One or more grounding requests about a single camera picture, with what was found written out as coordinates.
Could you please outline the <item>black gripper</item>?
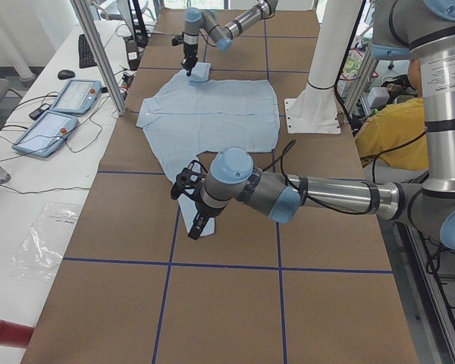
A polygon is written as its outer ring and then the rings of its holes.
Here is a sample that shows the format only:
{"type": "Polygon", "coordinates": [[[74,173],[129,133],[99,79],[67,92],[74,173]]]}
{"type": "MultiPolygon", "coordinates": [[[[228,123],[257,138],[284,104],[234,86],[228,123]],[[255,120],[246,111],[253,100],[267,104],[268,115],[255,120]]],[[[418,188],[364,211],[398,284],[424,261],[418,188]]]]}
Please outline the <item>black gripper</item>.
{"type": "Polygon", "coordinates": [[[206,205],[204,202],[196,202],[195,207],[197,213],[193,219],[193,224],[189,230],[188,237],[193,240],[198,240],[199,237],[201,237],[208,220],[219,216],[224,208],[213,208],[206,205]]]}
{"type": "Polygon", "coordinates": [[[193,69],[196,66],[197,63],[197,44],[189,44],[189,43],[184,43],[184,56],[189,57],[185,58],[182,62],[181,65],[184,70],[188,70],[188,76],[190,77],[192,74],[193,69]]]}

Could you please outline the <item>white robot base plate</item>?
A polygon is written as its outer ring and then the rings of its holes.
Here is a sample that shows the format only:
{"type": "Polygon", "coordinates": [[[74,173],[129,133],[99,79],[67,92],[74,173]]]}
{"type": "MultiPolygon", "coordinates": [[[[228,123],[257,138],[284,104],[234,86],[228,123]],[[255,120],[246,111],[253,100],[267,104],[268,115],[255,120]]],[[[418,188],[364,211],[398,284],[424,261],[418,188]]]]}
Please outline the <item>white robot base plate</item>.
{"type": "Polygon", "coordinates": [[[285,99],[284,107],[288,133],[341,133],[333,97],[315,103],[309,100],[307,105],[303,100],[285,99]]]}

